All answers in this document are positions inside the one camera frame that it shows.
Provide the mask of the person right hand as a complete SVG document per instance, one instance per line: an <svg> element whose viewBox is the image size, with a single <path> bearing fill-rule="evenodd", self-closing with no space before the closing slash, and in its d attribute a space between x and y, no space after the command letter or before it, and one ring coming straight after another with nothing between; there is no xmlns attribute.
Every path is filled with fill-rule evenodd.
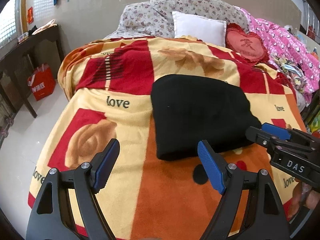
<svg viewBox="0 0 320 240"><path fill-rule="evenodd" d="M310 185L298 181L292 193L291 204L287 215L288 219L291 219L302 206L313 210L318 202L319 192L314 191Z"/></svg>

